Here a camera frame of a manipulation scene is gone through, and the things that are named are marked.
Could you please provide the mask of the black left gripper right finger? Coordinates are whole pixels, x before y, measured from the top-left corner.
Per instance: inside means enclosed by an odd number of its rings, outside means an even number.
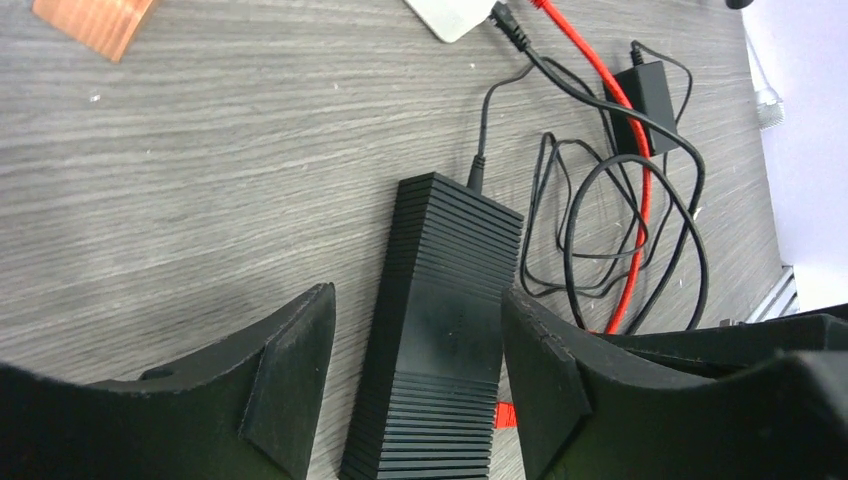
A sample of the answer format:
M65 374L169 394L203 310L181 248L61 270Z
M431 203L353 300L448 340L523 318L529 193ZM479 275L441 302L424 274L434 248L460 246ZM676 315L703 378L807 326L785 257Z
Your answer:
M509 290L504 352L530 479L843 479L847 350L720 378L643 359Z

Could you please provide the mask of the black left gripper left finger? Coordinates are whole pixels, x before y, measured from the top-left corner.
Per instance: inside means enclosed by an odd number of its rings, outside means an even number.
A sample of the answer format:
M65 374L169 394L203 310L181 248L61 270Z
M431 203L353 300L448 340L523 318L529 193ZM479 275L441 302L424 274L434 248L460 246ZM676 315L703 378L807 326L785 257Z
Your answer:
M336 325L330 283L133 381L1 367L5 479L303 479Z

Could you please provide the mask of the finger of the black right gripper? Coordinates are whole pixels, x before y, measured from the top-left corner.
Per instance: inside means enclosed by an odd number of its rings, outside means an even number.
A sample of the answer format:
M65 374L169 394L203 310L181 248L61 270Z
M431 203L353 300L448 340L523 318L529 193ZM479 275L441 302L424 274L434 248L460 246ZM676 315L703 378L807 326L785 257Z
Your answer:
M765 362L779 353L845 352L847 306L836 305L755 324L599 337L654 363L715 379Z

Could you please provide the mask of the black network switch box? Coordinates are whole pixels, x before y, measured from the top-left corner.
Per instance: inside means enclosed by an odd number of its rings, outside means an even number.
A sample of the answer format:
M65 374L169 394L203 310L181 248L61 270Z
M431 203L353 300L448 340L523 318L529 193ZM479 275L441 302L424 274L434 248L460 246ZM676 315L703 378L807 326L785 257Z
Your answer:
M341 478L488 477L522 227L438 173L400 181Z

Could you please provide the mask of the white box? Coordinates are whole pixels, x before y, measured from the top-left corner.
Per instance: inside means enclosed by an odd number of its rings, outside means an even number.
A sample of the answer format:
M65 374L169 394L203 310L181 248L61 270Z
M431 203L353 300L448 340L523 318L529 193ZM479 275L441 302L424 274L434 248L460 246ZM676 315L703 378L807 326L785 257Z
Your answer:
M443 43L454 43L490 15L497 0L404 0Z

